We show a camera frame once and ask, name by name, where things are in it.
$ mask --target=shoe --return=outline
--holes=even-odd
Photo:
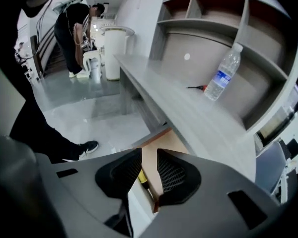
[[[74,78],[74,77],[76,77],[76,75],[73,72],[69,72],[69,77]]]
[[[89,78],[90,73],[86,70],[81,70],[78,74],[76,74],[77,78]]]
[[[73,162],[73,161],[81,161],[85,160],[87,158],[87,155],[94,152],[98,148],[99,144],[97,141],[88,141],[84,144],[79,144],[78,147],[80,151],[75,154],[76,157],[74,157],[72,160],[69,159],[63,159],[67,162]]]

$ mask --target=plastic bottle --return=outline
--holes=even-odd
[[[227,87],[239,67],[240,53],[242,50],[243,46],[239,43],[235,43],[232,49],[225,54],[216,75],[204,91],[209,99],[216,101]]]

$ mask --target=bottle cap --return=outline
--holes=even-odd
[[[233,49],[236,50],[237,52],[242,52],[243,46],[240,43],[234,43]]]

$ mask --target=black sneaker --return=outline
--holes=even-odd
[[[77,154],[78,158],[75,160],[68,160],[68,159],[63,159],[64,161],[67,162],[72,162],[72,161],[80,161],[86,159],[87,155],[92,153],[98,148],[98,142],[97,141],[88,141],[84,144],[79,144],[80,152]]]

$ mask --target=black pants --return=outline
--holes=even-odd
[[[75,59],[75,42],[69,31],[69,27],[57,20],[54,26],[54,34],[65,58],[68,70],[74,74],[79,73],[82,68]]]
[[[6,53],[6,56],[0,54],[0,68],[25,99],[25,104],[13,124],[10,137],[27,144],[34,152],[46,154],[52,163],[79,155],[78,145],[62,137],[47,124],[36,103],[30,82],[14,59],[13,49],[7,50]]]

